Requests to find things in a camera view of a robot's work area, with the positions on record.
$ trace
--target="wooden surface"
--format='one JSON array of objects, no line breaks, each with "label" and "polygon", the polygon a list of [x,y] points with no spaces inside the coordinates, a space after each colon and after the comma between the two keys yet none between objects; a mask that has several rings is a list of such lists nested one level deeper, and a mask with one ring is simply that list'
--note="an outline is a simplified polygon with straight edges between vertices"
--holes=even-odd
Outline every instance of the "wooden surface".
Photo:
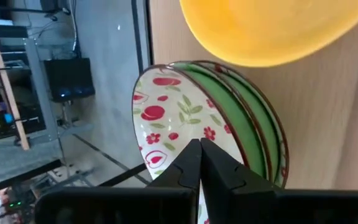
[{"label": "wooden surface", "polygon": [[[193,37],[179,1],[151,0],[150,10],[155,63],[220,62]],[[282,120],[290,147],[287,188],[358,189],[358,129],[348,128],[358,128],[358,25],[296,62],[230,66],[262,89]]]},{"label": "wooden surface", "polygon": [[[4,63],[4,60],[2,59],[1,51],[0,51],[0,68],[5,68],[5,63]],[[20,113],[19,113],[19,109],[17,109],[16,100],[13,95],[12,86],[9,81],[9,77],[7,75],[6,70],[0,70],[0,81],[3,84],[4,92],[7,97],[7,102],[9,103],[9,107],[12,111],[12,115],[15,120],[17,132],[19,133],[22,148],[24,150],[28,150],[28,149],[30,149],[30,145],[27,140],[27,136],[25,135],[23,123],[21,121],[21,117],[20,117]]]}]

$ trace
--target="speaker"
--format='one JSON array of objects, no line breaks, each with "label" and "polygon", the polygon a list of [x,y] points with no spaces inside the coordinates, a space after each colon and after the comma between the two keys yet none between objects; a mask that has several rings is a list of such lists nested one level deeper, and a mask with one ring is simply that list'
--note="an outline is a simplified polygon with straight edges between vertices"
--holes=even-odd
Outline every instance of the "speaker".
[{"label": "speaker", "polygon": [[57,103],[94,95],[88,58],[43,61],[51,100]]}]

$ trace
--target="electronic equipment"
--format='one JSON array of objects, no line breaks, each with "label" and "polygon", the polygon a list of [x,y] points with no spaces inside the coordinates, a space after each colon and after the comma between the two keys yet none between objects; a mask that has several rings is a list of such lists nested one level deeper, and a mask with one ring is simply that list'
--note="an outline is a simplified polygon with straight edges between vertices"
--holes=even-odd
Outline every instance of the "electronic equipment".
[{"label": "electronic equipment", "polygon": [[88,58],[44,61],[51,100],[62,103],[95,94]]},{"label": "electronic equipment", "polygon": [[205,138],[191,140],[146,188],[72,187],[47,194],[35,206],[35,222],[197,223],[200,180],[204,223],[358,223],[358,191],[281,189]]}]

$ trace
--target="stack of plates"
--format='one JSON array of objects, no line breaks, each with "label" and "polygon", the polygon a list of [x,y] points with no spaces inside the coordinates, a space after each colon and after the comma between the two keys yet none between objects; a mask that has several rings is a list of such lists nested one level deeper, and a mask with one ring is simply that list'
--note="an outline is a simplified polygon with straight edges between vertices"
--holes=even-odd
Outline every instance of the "stack of plates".
[{"label": "stack of plates", "polygon": [[[132,100],[139,149],[153,179],[194,138],[208,138],[261,177],[285,186],[288,147],[265,95],[243,75],[210,61],[149,67]],[[208,219],[200,193],[199,223]]]}]

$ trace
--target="yellow bowl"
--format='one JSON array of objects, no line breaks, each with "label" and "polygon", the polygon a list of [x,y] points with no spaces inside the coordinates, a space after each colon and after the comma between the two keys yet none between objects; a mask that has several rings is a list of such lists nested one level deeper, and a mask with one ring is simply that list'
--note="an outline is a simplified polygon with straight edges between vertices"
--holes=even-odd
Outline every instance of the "yellow bowl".
[{"label": "yellow bowl", "polygon": [[237,65],[268,67],[328,45],[358,23],[358,0],[180,0],[202,46]]}]

